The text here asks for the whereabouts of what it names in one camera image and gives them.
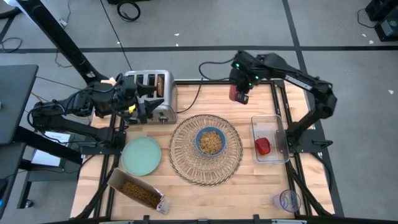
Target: toaster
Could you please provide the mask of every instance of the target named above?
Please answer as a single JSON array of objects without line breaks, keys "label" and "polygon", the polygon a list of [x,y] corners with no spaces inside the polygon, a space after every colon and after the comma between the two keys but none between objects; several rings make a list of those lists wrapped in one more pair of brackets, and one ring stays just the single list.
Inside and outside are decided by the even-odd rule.
[{"label": "toaster", "polygon": [[[166,70],[143,70],[130,71],[125,76],[133,76],[136,83],[143,85],[156,86],[156,91],[141,96],[140,103],[144,100],[164,99],[164,102],[156,107],[153,111],[153,117],[148,119],[147,124],[175,124],[177,122],[177,85],[175,84],[173,75]],[[126,119],[128,124],[139,124],[137,119],[137,111]]]}]

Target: butcher block tabletop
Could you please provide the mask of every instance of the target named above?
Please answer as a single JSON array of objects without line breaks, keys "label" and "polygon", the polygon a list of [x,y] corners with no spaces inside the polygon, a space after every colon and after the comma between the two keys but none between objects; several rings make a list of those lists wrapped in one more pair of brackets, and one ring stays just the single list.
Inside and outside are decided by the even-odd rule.
[{"label": "butcher block tabletop", "polygon": [[[293,121],[298,121],[308,112],[305,93],[296,86],[286,85],[286,92]],[[178,86],[178,111],[188,108],[198,85]],[[136,177],[163,192],[171,203],[168,214],[163,215],[144,207],[115,192],[112,220],[142,220],[150,215],[151,220],[197,220],[197,219],[252,219],[258,214],[266,218],[294,218],[293,213],[278,210],[271,205],[272,196],[289,189],[284,164],[258,164],[252,158],[254,150],[250,138],[251,117],[256,114],[275,114],[270,85],[260,85],[249,93],[249,103],[242,105],[228,98],[229,85],[203,85],[195,104],[186,112],[178,114],[176,124],[130,126],[127,141],[149,136],[155,139],[162,150],[159,166],[149,175]],[[282,97],[278,92],[280,105]],[[175,128],[187,118],[197,114],[212,114],[228,120],[237,130],[243,144],[243,158],[238,171],[229,180],[215,187],[192,185],[179,177],[169,159],[169,144]],[[94,117],[92,126],[109,126],[109,118]],[[287,127],[286,117],[282,119]],[[325,171],[322,163],[310,154],[300,154],[307,187],[329,212],[333,213]],[[110,157],[109,167],[113,161]],[[103,156],[97,155],[81,169],[76,188],[71,217],[78,215],[98,189]],[[108,190],[103,194],[100,216],[105,215]]]}]

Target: woven basket tray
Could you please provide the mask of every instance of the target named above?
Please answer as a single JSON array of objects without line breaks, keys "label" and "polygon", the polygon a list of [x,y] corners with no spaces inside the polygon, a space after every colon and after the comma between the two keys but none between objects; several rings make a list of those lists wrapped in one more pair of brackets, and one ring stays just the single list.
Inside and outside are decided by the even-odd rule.
[{"label": "woven basket tray", "polygon": [[[208,126],[224,132],[226,149],[218,156],[205,156],[195,146],[197,132]],[[228,180],[237,171],[243,147],[239,134],[227,120],[201,114],[186,119],[176,128],[170,142],[169,156],[181,178],[192,184],[215,186]]]}]

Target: green plate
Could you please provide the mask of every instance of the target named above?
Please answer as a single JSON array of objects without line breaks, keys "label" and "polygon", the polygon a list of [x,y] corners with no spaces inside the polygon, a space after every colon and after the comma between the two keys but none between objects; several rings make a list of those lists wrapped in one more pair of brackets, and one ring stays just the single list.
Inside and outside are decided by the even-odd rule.
[{"label": "green plate", "polygon": [[129,141],[122,152],[122,165],[132,175],[147,175],[159,165],[162,151],[159,144],[149,137]]}]

